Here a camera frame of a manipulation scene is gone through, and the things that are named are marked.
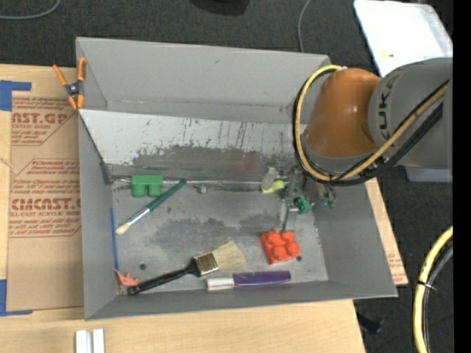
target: cardboard box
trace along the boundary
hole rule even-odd
[[[229,238],[245,254],[248,271],[275,268],[258,237],[279,225],[280,198],[236,188],[243,182],[257,189],[270,165],[289,174],[292,104],[329,59],[77,38],[81,57],[88,62],[79,112],[85,318],[397,295],[365,185],[339,188],[333,209],[317,205],[297,217],[302,260],[276,267],[291,272],[287,284],[208,293],[203,278],[187,276],[124,294],[116,266],[155,277]],[[318,90],[310,90],[302,122]],[[116,225],[150,201],[122,189],[132,174],[185,178],[188,185],[116,237]],[[197,185],[208,193],[198,193]]]

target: black paintbrush handle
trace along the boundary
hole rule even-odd
[[[155,288],[156,286],[166,284],[167,282],[173,281],[174,279],[179,279],[186,274],[196,274],[198,275],[198,268],[196,263],[192,260],[188,267],[184,269],[179,269],[178,271],[169,272],[167,274],[163,274],[159,277],[154,277],[153,279],[148,279],[143,282],[139,282],[136,286],[132,286],[128,288],[128,293],[131,296],[136,294],[142,293],[145,290],[149,290]]]

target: orange clip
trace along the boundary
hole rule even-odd
[[[65,91],[68,95],[69,103],[76,111],[77,109],[83,108],[83,105],[85,103],[83,95],[80,94],[79,87],[83,82],[85,82],[87,64],[87,60],[84,57],[81,57],[79,59],[79,65],[77,67],[77,81],[74,84],[67,83],[63,73],[60,71],[57,65],[54,64],[52,66],[57,75],[57,78],[59,79],[60,84],[65,88]]]
[[[119,282],[121,283],[121,285],[127,288],[131,286],[137,286],[139,281],[141,281],[139,277],[136,277],[135,279],[133,279],[131,277],[130,272],[127,272],[126,276],[123,276],[117,269],[113,269],[113,270],[116,272],[116,275],[118,276]]]
[[[260,242],[269,264],[296,259],[300,255],[300,245],[294,241],[294,232],[271,230],[260,236]]]

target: orange block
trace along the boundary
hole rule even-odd
[[[294,241],[294,232],[276,232],[271,230],[260,236],[268,263],[278,263],[296,259],[300,255],[300,245]]]

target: bin floor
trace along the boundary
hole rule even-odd
[[[133,198],[130,190],[113,192],[116,226],[123,224],[151,198]],[[280,227],[282,200],[275,194],[257,191],[208,189],[200,194],[186,185],[161,206],[117,236],[119,269],[141,280],[181,269],[198,254],[210,252],[227,240],[234,240],[247,261],[245,271],[288,270],[292,282],[326,281],[322,245],[312,211],[298,215],[294,238],[301,247],[300,260],[268,264],[259,237]],[[147,293],[202,289],[205,279],[223,277],[216,271],[204,277],[186,275]]]

